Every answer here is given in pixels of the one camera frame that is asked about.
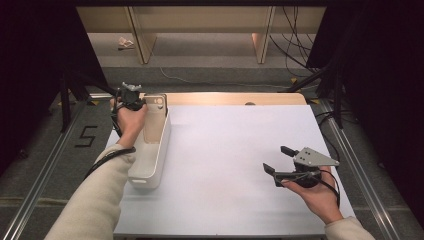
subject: gray floor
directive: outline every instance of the gray floor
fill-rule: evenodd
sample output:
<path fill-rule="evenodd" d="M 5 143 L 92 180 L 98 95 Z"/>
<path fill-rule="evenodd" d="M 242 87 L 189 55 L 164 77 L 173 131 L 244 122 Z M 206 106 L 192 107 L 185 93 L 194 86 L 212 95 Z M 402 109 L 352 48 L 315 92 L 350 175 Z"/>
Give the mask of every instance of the gray floor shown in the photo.
<path fill-rule="evenodd" d="M 270 42 L 265 64 L 257 64 L 253 43 L 249 34 L 161 34 L 154 47 L 154 56 L 149 64 L 140 65 L 134 50 L 118 51 L 118 38 L 131 39 L 130 34 L 91 34 L 93 46 L 106 78 L 111 86 L 117 87 L 123 81 L 141 83 L 145 92 L 276 92 L 291 85 L 292 73 L 307 76 L 310 73 L 285 57 Z M 286 49 L 287 42 L 281 35 L 273 35 L 276 42 Z M 311 45 L 306 36 L 302 42 Z M 299 49 L 291 47 L 291 54 L 303 60 Z M 315 97 L 314 86 L 302 89 L 308 99 Z M 100 92 L 91 88 L 91 92 Z M 0 232 L 8 229 L 10 221 L 22 205 L 23 199 L 31 191 L 43 166 L 54 149 L 56 140 L 61 137 L 61 109 L 59 98 L 52 103 L 52 115 L 46 116 L 26 148 L 29 157 L 17 159 L 0 178 Z M 314 113 L 323 111 L 321 104 L 310 104 Z M 74 119 L 72 131 L 66 144 L 48 176 L 48 181 L 40 192 L 37 205 L 28 216 L 21 239 L 42 239 L 60 214 L 67 199 L 81 183 L 94 158 L 106 144 L 111 131 L 108 116 L 108 102 L 76 103 L 72 106 Z M 352 114 L 343 115 L 344 132 L 358 156 L 376 194 L 393 221 L 399 239 L 424 239 L 424 231 L 417 223 L 408 206 L 399 195 L 390 177 L 380 168 L 370 142 L 360 124 Z M 89 144 L 86 135 L 95 136 L 91 147 L 78 147 Z M 337 145 L 336 137 L 328 123 L 322 127 L 330 142 Z M 328 145 L 333 157 L 335 151 Z M 343 185 L 358 219 L 376 239 L 384 239 L 383 231 L 375 220 L 352 169 L 341 154 L 338 169 Z"/>

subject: floor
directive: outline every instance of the floor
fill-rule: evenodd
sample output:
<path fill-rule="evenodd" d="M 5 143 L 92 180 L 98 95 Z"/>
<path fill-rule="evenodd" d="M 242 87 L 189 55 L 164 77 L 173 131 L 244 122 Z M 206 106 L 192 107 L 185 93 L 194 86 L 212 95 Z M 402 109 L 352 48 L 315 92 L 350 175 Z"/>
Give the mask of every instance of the floor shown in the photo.
<path fill-rule="evenodd" d="M 145 65 L 139 63 L 133 49 L 118 50 L 122 47 L 118 44 L 120 37 L 133 41 L 131 34 L 90 34 L 112 87 L 127 82 L 141 83 L 146 92 L 276 92 L 290 87 L 292 81 L 310 75 L 299 64 L 287 61 L 272 41 L 266 62 L 258 64 L 249 34 L 160 34 L 153 56 Z M 281 34 L 272 37 L 287 50 L 287 41 Z M 306 48 L 312 45 L 309 37 L 313 40 L 314 36 L 300 36 Z M 299 48 L 292 45 L 289 53 L 303 62 Z M 311 100 L 309 105 L 315 114 L 331 110 L 331 98 L 316 99 L 314 90 L 318 83 L 301 90 L 305 98 Z M 93 94 L 101 93 L 96 88 L 89 90 Z M 14 223 L 12 220 L 20 221 L 17 225 L 21 228 L 14 230 L 21 239 L 42 239 L 50 229 L 109 137 L 110 120 L 104 114 L 108 111 L 108 102 L 105 98 L 97 100 L 89 103 L 71 101 L 74 120 L 71 130 L 64 134 L 60 133 L 62 122 L 58 97 L 51 105 L 51 114 L 45 117 L 25 149 L 28 157 L 14 161 L 0 177 L 0 232 L 3 235 L 9 224 Z M 343 108 L 349 109 L 348 99 L 344 99 Z M 318 123 L 321 120 L 322 117 L 317 117 Z M 341 135 L 346 139 L 340 137 L 340 131 L 331 119 L 323 123 L 322 132 L 337 150 L 328 144 L 332 156 L 340 155 L 342 164 L 338 172 L 358 219 L 376 239 L 424 239 L 423 229 L 384 168 L 379 166 L 378 156 L 360 123 L 352 113 L 346 112 L 343 124 Z M 81 139 L 82 133 L 94 138 Z M 359 177 L 368 181 L 366 186 L 371 187 L 371 197 L 358 181 L 357 165 L 350 164 L 343 141 L 351 145 L 349 151 L 355 153 L 361 166 Z M 381 213 L 389 216 L 391 226 L 378 219 Z"/>

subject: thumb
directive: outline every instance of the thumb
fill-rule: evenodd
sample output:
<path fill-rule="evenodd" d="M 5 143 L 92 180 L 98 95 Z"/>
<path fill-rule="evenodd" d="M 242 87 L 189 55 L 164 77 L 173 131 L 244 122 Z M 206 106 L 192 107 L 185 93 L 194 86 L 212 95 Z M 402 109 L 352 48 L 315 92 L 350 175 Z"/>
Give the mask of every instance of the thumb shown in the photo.
<path fill-rule="evenodd" d="M 288 188 L 288 189 L 290 189 L 291 191 L 293 191 L 293 192 L 295 192 L 297 194 L 300 194 L 304 190 L 304 188 L 301 187 L 299 184 L 297 184 L 297 183 L 295 183 L 293 181 L 287 180 L 287 179 L 283 179 L 281 181 L 281 184 L 285 188 Z"/>

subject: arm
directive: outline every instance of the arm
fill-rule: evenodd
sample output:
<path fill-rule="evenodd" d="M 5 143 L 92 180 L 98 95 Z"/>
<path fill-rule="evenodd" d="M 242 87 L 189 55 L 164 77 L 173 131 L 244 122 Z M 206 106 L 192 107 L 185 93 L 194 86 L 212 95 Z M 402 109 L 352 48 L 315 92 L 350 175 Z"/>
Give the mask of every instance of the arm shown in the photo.
<path fill-rule="evenodd" d="M 146 105 L 137 112 L 120 109 L 118 124 L 122 137 L 103 151 L 96 162 L 110 152 L 131 148 L 144 126 L 146 112 Z M 113 239 L 121 211 L 119 203 L 134 161 L 132 155 L 121 155 L 88 176 L 72 195 L 46 239 Z"/>
<path fill-rule="evenodd" d="M 321 170 L 331 172 L 330 167 L 321 167 Z M 321 173 L 322 180 L 334 187 L 334 179 L 327 172 Z M 316 214 L 325 224 L 325 234 L 332 239 L 374 239 L 354 217 L 343 218 L 337 206 L 337 197 L 323 184 L 312 188 L 303 188 L 295 182 L 283 180 L 281 184 L 291 191 L 299 194 L 308 208 Z"/>

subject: white paper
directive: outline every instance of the white paper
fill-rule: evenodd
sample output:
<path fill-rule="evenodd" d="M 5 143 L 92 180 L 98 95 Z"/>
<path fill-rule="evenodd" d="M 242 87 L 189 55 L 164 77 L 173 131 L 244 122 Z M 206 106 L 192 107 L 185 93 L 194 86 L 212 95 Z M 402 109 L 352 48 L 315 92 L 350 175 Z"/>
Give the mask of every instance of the white paper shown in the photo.
<path fill-rule="evenodd" d="M 169 106 L 172 132 L 161 184 L 125 186 L 116 235 L 324 235 L 303 200 L 263 170 L 292 172 L 280 146 L 329 155 L 309 106 Z M 109 144 L 117 141 L 112 133 Z M 343 185 L 341 211 L 354 216 Z"/>

